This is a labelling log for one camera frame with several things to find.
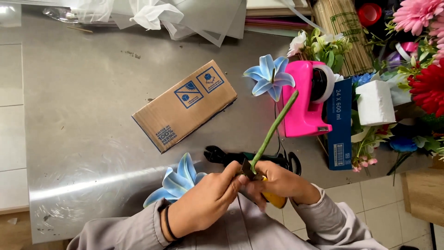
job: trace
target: hand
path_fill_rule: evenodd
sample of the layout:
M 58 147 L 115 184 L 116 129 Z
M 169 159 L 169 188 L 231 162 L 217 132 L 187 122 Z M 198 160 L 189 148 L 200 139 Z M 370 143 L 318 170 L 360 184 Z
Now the hand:
M 310 182 L 271 161 L 258 161 L 255 169 L 268 179 L 268 181 L 252 181 L 247 186 L 247 192 L 253 196 L 261 210 L 265 210 L 266 206 L 266 201 L 261 196 L 263 192 L 292 198 L 297 204 L 310 205 L 321 199 L 319 190 Z
M 168 222 L 175 237 L 180 238 L 195 231 L 205 230 L 216 222 L 238 196 L 238 191 L 249 181 L 245 175 L 235 177 L 241 169 L 237 161 L 231 162 L 222 173 L 210 173 L 186 192 L 168 209 Z M 165 210 L 161 212 L 162 232 L 168 241 L 164 222 Z

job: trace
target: person's left hand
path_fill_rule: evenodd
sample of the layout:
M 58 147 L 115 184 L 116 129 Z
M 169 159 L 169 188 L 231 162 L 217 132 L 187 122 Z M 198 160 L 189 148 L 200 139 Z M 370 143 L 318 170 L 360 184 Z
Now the person's left hand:
M 240 169 L 241 165 L 233 161 L 222 173 L 204 176 L 195 187 L 169 207 L 168 222 L 175 237 L 205 230 L 227 211 L 240 188 L 249 182 L 245 175 L 235 177 Z M 171 241 L 168 232 L 163 230 L 163 234 Z

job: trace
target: blue artificial flower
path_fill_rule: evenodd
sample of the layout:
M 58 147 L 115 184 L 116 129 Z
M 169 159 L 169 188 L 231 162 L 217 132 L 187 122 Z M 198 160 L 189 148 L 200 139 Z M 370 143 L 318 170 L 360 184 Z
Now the blue artificial flower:
M 390 147 L 397 152 L 413 152 L 418 149 L 418 146 L 412 139 L 404 136 L 391 137 Z
M 196 174 L 190 154 L 184 154 L 177 167 L 177 173 L 171 167 L 168 167 L 162 181 L 162 187 L 148 196 L 143 203 L 143 207 L 146 208 L 162 198 L 172 203 L 176 202 L 184 193 L 198 184 L 205 175 L 206 173 L 202 172 Z
M 370 79 L 375 75 L 375 73 L 365 73 L 364 75 L 357 75 L 352 77 L 352 83 L 357 82 L 358 87 L 370 82 Z
M 275 102 L 279 101 L 282 86 L 289 85 L 294 87 L 293 77 L 285 73 L 288 64 L 288 58 L 281 56 L 273 61 L 270 54 L 259 58 L 259 66 L 254 66 L 244 72 L 244 76 L 251 77 L 258 83 L 253 88 L 253 95 L 259 96 L 268 91 Z

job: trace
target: metal table surface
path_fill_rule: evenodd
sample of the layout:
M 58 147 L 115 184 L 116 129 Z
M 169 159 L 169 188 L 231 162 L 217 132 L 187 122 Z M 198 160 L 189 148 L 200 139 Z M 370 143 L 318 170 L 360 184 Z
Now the metal table surface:
M 197 171 L 220 171 L 203 149 L 253 152 L 274 120 L 267 95 L 253 97 L 242 77 L 260 56 L 285 55 L 289 37 L 245 33 L 217 48 L 198 36 L 173 41 L 166 31 L 99 29 L 85 33 L 40 13 L 24 11 L 23 76 L 26 151 L 34 243 L 76 236 L 92 219 L 131 216 L 161 186 L 168 166 L 190 152 Z M 126 53 L 133 52 L 136 58 Z M 131 115 L 214 59 L 238 93 L 225 112 L 160 154 Z M 302 163 L 302 176 L 323 187 L 387 173 L 396 154 L 378 151 L 364 171 L 329 171 L 316 137 L 286 138 L 285 149 Z M 276 153 L 274 137 L 266 151 Z M 411 157 L 400 171 L 424 157 Z

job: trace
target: bundle of bamboo skewers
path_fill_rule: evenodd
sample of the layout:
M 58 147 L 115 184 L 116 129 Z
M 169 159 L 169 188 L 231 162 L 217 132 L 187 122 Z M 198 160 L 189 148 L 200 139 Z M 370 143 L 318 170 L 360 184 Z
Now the bundle of bamboo skewers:
M 344 65 L 339 72 L 345 77 L 373 71 L 372 52 L 367 44 L 351 0 L 318 0 L 313 6 L 316 23 L 333 35 L 343 33 L 353 48 L 345 53 Z

